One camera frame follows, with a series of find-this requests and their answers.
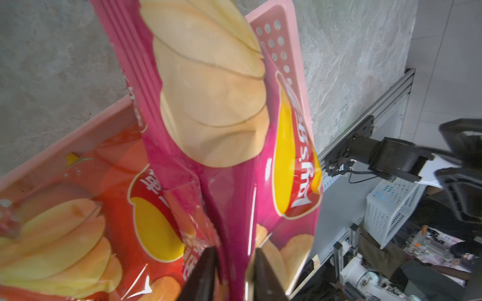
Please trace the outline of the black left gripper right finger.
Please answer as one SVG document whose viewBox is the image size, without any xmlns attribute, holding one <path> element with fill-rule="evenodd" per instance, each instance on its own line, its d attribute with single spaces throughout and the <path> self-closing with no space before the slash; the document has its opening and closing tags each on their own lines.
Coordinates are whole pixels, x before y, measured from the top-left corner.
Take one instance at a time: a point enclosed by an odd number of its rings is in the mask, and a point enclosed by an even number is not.
<svg viewBox="0 0 482 301">
<path fill-rule="evenodd" d="M 256 249 L 254 260 L 254 300 L 288 301 L 271 264 L 260 248 Z"/>
</svg>

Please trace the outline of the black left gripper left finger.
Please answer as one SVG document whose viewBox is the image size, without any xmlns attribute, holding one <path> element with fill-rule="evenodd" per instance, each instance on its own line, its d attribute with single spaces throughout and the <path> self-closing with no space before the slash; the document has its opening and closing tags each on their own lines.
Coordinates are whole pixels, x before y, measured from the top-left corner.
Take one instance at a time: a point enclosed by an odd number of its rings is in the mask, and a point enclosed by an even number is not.
<svg viewBox="0 0 482 301">
<path fill-rule="evenodd" d="M 217 249 L 215 247 L 206 248 L 182 288 L 177 301 L 213 301 L 217 269 Z"/>
</svg>

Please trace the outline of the red chips bag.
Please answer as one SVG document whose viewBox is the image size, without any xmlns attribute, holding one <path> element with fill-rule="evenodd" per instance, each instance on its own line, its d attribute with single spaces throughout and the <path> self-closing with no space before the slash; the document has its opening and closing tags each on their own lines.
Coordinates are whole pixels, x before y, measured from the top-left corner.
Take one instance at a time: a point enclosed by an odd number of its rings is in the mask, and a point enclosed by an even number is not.
<svg viewBox="0 0 482 301">
<path fill-rule="evenodd" d="M 137 125 L 1 190 L 2 300 L 175 300 L 217 242 L 160 185 Z"/>
</svg>

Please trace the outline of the pink plastic basket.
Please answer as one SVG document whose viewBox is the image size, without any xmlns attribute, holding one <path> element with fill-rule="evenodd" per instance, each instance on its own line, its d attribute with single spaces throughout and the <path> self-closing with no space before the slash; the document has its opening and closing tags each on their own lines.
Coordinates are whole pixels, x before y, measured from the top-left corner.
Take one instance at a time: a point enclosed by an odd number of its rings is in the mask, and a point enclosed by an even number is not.
<svg viewBox="0 0 482 301">
<path fill-rule="evenodd" d="M 299 42 L 296 11 L 292 1 L 267 1 L 247 14 L 247 21 L 260 31 L 259 39 L 277 67 L 287 73 L 292 89 L 312 133 L 303 56 Z M 55 174 L 79 162 L 80 157 L 111 138 L 136 120 L 130 96 L 118 100 L 69 135 L 13 169 L 1 178 L 2 198 L 22 198 Z"/>
</svg>

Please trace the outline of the magenta chips bag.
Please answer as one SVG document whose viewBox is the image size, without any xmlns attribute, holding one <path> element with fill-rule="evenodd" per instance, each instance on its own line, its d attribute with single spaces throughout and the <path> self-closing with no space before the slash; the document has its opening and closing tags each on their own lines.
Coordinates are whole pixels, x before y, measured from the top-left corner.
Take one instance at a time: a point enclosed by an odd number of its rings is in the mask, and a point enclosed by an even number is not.
<svg viewBox="0 0 482 301">
<path fill-rule="evenodd" d="M 215 231 L 214 300 L 254 300 L 257 248 L 289 298 L 314 243 L 323 172 L 301 102 L 261 32 L 232 1 L 93 7 L 160 185 L 194 184 L 179 203 L 199 208 Z"/>
</svg>

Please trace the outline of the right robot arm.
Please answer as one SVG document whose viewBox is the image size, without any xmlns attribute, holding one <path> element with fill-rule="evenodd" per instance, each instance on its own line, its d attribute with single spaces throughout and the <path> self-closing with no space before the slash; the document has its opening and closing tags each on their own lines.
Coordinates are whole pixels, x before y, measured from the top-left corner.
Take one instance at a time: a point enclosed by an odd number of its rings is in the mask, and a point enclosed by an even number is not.
<svg viewBox="0 0 482 301">
<path fill-rule="evenodd" d="M 385 137 L 372 139 L 374 117 L 360 121 L 321 158 L 329 176 L 349 172 L 353 161 L 381 179 L 403 179 L 441 188 L 460 221 L 481 223 L 481 120 L 456 119 L 439 126 L 449 150 Z"/>
</svg>

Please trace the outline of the white perforated crate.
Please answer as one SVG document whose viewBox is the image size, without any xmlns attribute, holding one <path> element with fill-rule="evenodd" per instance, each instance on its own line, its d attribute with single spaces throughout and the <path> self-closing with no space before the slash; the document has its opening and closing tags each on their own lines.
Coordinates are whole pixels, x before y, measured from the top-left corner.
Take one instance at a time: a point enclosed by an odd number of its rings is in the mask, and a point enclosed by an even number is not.
<svg viewBox="0 0 482 301">
<path fill-rule="evenodd" d="M 425 185 L 403 179 L 382 180 L 366 197 L 364 228 L 384 249 L 414 213 Z"/>
</svg>

